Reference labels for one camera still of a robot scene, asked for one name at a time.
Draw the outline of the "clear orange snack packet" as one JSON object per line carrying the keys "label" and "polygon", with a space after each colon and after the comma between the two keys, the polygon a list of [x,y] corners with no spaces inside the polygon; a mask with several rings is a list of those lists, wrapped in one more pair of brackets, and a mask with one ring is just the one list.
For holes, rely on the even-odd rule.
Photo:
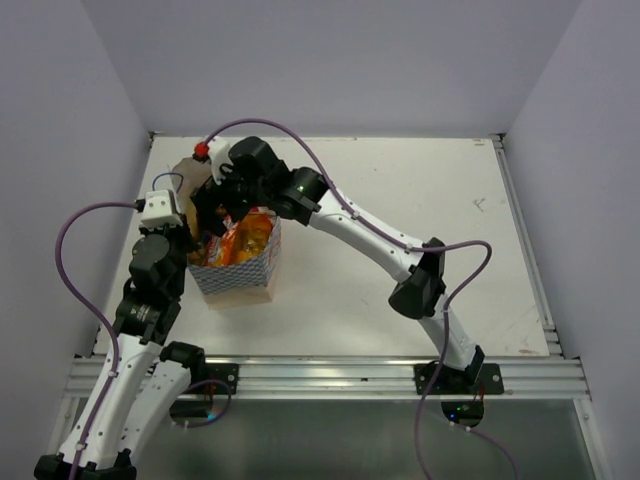
{"label": "clear orange snack packet", "polygon": [[206,267],[226,267],[233,264],[237,239],[237,223],[230,215],[223,217],[226,232],[221,237],[212,237],[206,249],[204,265]]}

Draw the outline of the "orange yellow candy bag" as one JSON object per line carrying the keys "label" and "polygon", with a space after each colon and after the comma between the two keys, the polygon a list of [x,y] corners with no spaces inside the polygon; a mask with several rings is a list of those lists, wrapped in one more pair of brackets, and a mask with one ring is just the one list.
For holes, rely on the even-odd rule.
{"label": "orange yellow candy bag", "polygon": [[256,207],[237,223],[237,239],[233,264],[241,264],[259,256],[266,248],[274,228],[273,216],[264,207]]}

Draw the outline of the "blue checkered paper bag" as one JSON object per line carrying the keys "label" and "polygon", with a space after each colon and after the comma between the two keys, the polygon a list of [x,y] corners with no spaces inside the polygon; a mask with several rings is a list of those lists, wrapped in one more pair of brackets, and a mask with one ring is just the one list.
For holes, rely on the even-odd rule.
{"label": "blue checkered paper bag", "polygon": [[[156,176],[152,186],[156,188],[161,178],[168,178],[177,194],[179,208],[186,215],[189,195],[210,175],[211,169],[208,164],[184,158],[168,171]],[[281,250],[281,224],[275,214],[271,214],[274,222],[273,231],[265,250],[256,258],[226,267],[196,266],[188,260],[189,271],[210,308],[222,309],[272,300],[272,279]],[[201,235],[207,249],[209,241],[214,236],[203,232]]]}

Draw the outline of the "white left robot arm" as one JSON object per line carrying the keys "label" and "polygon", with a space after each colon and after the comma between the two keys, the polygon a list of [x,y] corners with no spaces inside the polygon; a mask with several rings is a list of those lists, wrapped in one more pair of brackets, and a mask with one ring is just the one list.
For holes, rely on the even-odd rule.
{"label": "white left robot arm", "polygon": [[203,349],[167,340],[180,312],[189,231],[141,233],[95,388],[58,452],[38,460],[38,479],[135,478],[138,457],[178,396],[207,383]]}

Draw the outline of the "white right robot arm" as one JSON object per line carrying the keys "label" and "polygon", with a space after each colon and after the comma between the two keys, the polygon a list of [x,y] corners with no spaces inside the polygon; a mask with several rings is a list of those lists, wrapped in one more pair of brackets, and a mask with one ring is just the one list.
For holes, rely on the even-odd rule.
{"label": "white right robot arm", "polygon": [[209,177],[190,199],[199,227],[221,236],[224,219],[244,219],[265,207],[284,220],[327,233],[363,254],[395,281],[388,303],[416,320],[436,346],[439,372],[451,389],[468,392],[481,380],[485,355],[455,318],[453,295],[444,281],[448,245],[404,235],[359,208],[325,175],[290,169],[271,146],[252,136],[234,145],[213,139],[194,148],[193,159],[210,167]]}

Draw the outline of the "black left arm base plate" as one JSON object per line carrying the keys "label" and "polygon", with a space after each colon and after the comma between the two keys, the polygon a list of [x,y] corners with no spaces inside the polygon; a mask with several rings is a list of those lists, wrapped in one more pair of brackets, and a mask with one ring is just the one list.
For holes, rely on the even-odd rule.
{"label": "black left arm base plate", "polygon": [[205,363],[191,370],[192,376],[184,394],[204,395],[212,399],[217,395],[233,396],[237,393],[240,366],[237,363]]}

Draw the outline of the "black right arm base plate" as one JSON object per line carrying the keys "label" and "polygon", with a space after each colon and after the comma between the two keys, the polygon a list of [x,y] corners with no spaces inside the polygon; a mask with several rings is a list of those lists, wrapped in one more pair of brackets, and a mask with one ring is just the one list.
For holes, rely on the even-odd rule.
{"label": "black right arm base plate", "polygon": [[[414,385],[422,395],[435,373],[437,363],[418,363],[413,366]],[[444,366],[437,376],[429,395],[502,395],[505,393],[502,373],[497,363],[484,363],[476,380],[467,379],[463,373]]]}

